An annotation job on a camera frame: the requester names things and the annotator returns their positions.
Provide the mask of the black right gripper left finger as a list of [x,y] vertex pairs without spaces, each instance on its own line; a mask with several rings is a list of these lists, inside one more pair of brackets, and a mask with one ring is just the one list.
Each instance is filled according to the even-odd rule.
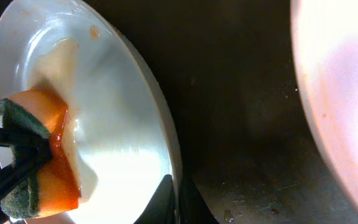
[[171,175],[165,175],[134,224],[175,224],[175,194]]

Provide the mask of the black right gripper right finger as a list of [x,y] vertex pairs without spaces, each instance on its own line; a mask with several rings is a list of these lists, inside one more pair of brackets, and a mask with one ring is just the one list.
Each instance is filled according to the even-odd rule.
[[179,196],[181,224],[219,224],[191,177],[183,177]]

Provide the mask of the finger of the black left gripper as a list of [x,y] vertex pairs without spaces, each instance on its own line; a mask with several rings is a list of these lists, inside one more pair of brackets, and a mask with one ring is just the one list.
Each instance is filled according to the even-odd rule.
[[52,155],[47,138],[27,130],[0,128],[0,147],[13,146],[35,149],[41,154]]
[[16,186],[35,174],[52,159],[52,155],[38,153],[32,158],[8,165],[0,170],[0,201]]

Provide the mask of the orange green scrub sponge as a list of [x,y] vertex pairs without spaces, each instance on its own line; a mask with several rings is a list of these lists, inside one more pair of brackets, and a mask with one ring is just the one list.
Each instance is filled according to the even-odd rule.
[[1,200],[12,218],[42,218],[74,210],[81,197],[63,146],[68,105],[53,91],[31,89],[0,100],[2,126],[48,140],[52,158]]

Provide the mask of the pink plate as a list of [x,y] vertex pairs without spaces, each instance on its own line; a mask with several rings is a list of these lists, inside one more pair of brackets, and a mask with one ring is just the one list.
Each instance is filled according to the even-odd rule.
[[290,24],[307,122],[358,211],[358,0],[291,0]]

